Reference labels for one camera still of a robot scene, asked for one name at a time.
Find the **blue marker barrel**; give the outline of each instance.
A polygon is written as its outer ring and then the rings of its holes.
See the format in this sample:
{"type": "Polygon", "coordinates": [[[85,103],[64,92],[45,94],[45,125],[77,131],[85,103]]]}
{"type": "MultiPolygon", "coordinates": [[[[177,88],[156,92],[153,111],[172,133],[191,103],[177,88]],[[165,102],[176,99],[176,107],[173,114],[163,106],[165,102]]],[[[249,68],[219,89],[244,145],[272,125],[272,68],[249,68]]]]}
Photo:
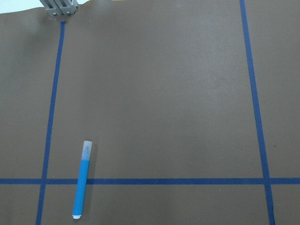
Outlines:
{"type": "Polygon", "coordinates": [[[88,177],[88,171],[89,171],[91,148],[92,148],[92,142],[84,141],[81,163],[80,163],[80,170],[78,175],[77,190],[76,190],[76,196],[75,196],[75,202],[73,208],[73,219],[80,219],[83,213],[83,201],[84,201],[86,179],[88,177]]]}

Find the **blue tape strip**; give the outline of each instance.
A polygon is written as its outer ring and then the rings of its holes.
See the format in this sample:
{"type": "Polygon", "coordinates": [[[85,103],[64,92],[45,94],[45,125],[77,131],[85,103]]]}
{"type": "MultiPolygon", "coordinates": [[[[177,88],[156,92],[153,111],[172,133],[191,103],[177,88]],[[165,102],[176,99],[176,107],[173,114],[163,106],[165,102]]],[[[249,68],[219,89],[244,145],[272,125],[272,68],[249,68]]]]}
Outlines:
{"type": "Polygon", "coordinates": [[[46,180],[47,180],[47,172],[48,172],[56,91],[57,91],[57,84],[58,84],[58,78],[60,73],[60,60],[61,60],[62,46],[63,46],[64,35],[65,35],[65,22],[66,22],[65,20],[62,20],[60,22],[60,41],[57,50],[56,65],[55,65],[52,94],[51,94],[51,101],[50,101],[43,171],[42,171],[41,187],[40,187],[39,198],[38,198],[36,225],[40,225],[42,221],[42,212],[43,212],[43,205],[44,205],[44,198],[45,198],[45,188],[46,188],[46,180]]]}
{"type": "Polygon", "coordinates": [[[245,39],[245,46],[246,46],[246,55],[247,55],[247,62],[248,62],[257,138],[258,138],[259,151],[260,151],[261,163],[262,163],[262,174],[263,174],[263,178],[265,179],[265,193],[266,193],[269,223],[270,225],[275,225],[272,188],[270,182],[270,173],[269,173],[266,147],[265,147],[264,136],[263,136],[262,118],[261,118],[261,112],[259,108],[257,87],[255,81],[255,73],[254,73],[254,65],[253,65],[253,58],[252,58],[252,51],[251,51],[250,35],[248,30],[245,0],[240,0],[240,11],[241,11],[242,25],[244,30],[244,39],[245,39]]]}
{"type": "MultiPolygon", "coordinates": [[[[270,178],[271,184],[300,184],[300,178],[270,178]]],[[[41,179],[0,179],[1,184],[41,184],[41,179]]],[[[75,185],[77,179],[46,179],[46,185],[75,185]]],[[[87,179],[89,185],[257,185],[264,178],[87,179]]]]}

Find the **gray surface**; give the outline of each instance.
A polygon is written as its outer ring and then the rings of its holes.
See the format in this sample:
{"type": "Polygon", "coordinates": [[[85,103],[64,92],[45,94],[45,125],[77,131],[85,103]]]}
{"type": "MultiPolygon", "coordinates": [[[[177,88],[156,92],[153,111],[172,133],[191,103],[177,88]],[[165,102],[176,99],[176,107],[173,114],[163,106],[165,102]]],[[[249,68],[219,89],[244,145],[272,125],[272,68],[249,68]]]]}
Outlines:
{"type": "Polygon", "coordinates": [[[276,224],[298,224],[300,221],[300,185],[273,185],[272,188],[276,224]]]}
{"type": "Polygon", "coordinates": [[[59,39],[43,9],[0,15],[1,178],[40,178],[59,39]]]}
{"type": "Polygon", "coordinates": [[[88,203],[78,223],[72,219],[75,189],[47,186],[42,225],[268,224],[260,185],[87,186],[88,203]]]}
{"type": "Polygon", "coordinates": [[[247,15],[272,177],[300,176],[300,4],[248,0],[247,15]]]}
{"type": "Polygon", "coordinates": [[[48,177],[77,177],[85,139],[90,177],[261,177],[245,57],[237,0],[88,2],[66,23],[48,177]]]}
{"type": "Polygon", "coordinates": [[[39,185],[0,185],[0,224],[35,224],[39,185]]]}

